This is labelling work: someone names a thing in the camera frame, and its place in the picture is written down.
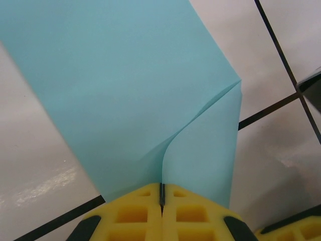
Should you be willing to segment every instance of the tile floor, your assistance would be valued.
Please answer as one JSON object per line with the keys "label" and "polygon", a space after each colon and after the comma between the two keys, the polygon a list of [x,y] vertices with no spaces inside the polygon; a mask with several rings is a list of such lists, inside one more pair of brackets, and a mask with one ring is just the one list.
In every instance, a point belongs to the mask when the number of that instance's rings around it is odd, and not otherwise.
{"label": "tile floor", "polygon": [[[295,93],[254,1],[191,2],[243,80],[240,120]],[[320,67],[319,1],[261,3],[297,80]],[[3,47],[0,80],[0,233],[9,241],[99,193]],[[261,118],[239,131],[231,209],[256,229],[320,204],[320,160],[299,99]],[[65,240],[80,219],[39,240]]]}

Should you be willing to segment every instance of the light blue paper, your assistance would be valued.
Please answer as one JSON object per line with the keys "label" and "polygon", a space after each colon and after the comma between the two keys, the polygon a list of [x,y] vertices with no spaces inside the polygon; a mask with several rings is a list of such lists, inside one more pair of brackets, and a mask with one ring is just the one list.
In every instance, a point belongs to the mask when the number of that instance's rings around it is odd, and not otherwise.
{"label": "light blue paper", "polygon": [[2,1],[0,38],[107,202],[163,176],[228,206],[240,79],[187,0]]}

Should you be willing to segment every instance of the glossy floor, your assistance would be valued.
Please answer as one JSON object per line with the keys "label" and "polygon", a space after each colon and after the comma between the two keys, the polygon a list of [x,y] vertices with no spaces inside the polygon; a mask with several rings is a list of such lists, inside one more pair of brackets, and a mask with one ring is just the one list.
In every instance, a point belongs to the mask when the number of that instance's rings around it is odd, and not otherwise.
{"label": "glossy floor", "polygon": [[[191,2],[243,80],[240,120],[295,93],[254,1]],[[319,1],[261,3],[296,78],[320,67]],[[321,115],[309,108],[321,129]],[[3,47],[0,153],[3,241],[99,195]],[[321,146],[297,99],[239,131],[231,209],[256,229],[320,204],[320,161]],[[65,240],[79,220],[39,240]]]}

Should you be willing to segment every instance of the black grout line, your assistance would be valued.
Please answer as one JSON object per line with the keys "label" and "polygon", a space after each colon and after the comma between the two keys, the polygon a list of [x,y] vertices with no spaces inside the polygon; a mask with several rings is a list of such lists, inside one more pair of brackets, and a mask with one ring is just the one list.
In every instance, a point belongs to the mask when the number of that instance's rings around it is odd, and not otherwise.
{"label": "black grout line", "polygon": [[257,120],[267,116],[268,114],[271,114],[272,112],[276,111],[277,109],[280,109],[281,107],[291,103],[292,101],[296,100],[299,98],[299,93],[294,93],[282,100],[280,100],[279,102],[261,110],[260,112],[242,120],[240,123],[239,123],[239,130],[247,127],[248,125],[256,122]]}
{"label": "black grout line", "polygon": [[[279,56],[281,58],[281,61],[282,61],[283,65],[284,65],[284,68],[285,68],[285,70],[286,70],[286,72],[287,72],[287,74],[288,74],[288,76],[289,76],[289,78],[290,78],[290,80],[291,80],[296,92],[299,93],[299,91],[297,89],[297,86],[296,86],[297,85],[297,81],[295,79],[295,76],[294,76],[294,74],[293,74],[293,72],[292,72],[292,70],[290,68],[289,63],[286,60],[284,52],[283,52],[283,50],[282,50],[282,48],[281,48],[281,46],[279,44],[279,41],[276,38],[276,35],[275,35],[275,33],[274,33],[273,29],[272,29],[272,26],[271,26],[269,20],[267,19],[267,16],[266,16],[266,14],[265,14],[265,12],[263,10],[263,7],[262,7],[262,5],[260,3],[260,0],[254,0],[254,1],[255,1],[256,6],[257,6],[257,9],[259,10],[259,12],[261,14],[261,17],[262,17],[263,21],[265,23],[265,26],[266,26],[266,28],[267,28],[267,30],[268,30],[271,38],[272,38],[272,41],[274,42],[276,50],[277,50],[277,52],[278,52],[278,54],[279,54]],[[303,106],[305,114],[307,115],[307,118],[308,118],[308,120],[309,120],[309,122],[310,122],[310,124],[311,124],[311,126],[312,126],[312,128],[313,128],[313,130],[315,132],[315,134],[316,134],[316,137],[317,137],[318,141],[321,144],[321,133],[320,133],[320,131],[319,131],[314,119],[313,119],[313,116],[312,116],[312,114],[311,114],[311,112],[310,112],[310,110],[309,110],[309,108],[308,108],[308,106],[306,104],[306,101],[305,101],[304,97],[301,94],[299,94],[299,99],[300,99],[300,102],[301,102],[301,104]]]}
{"label": "black grout line", "polygon": [[66,212],[65,214],[41,225],[40,227],[32,230],[31,232],[19,237],[18,239],[15,239],[14,241],[34,241],[36,239],[41,238],[42,236],[50,233],[51,231],[61,227],[62,225],[74,220],[75,218],[80,217],[81,215],[89,212],[90,210],[93,210],[94,208],[102,205],[105,203],[105,200],[100,195],[98,197],[95,197],[94,199],[91,199],[88,202],[85,202],[84,204],[70,210],[69,212]]}

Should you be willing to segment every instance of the blue sheet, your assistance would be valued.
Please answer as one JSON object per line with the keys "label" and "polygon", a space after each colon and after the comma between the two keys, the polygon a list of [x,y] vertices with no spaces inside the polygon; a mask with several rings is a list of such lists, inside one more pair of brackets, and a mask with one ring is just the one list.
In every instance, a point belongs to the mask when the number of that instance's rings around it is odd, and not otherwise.
{"label": "blue sheet", "polygon": [[105,200],[228,206],[240,79],[187,0],[2,1],[0,38]]}

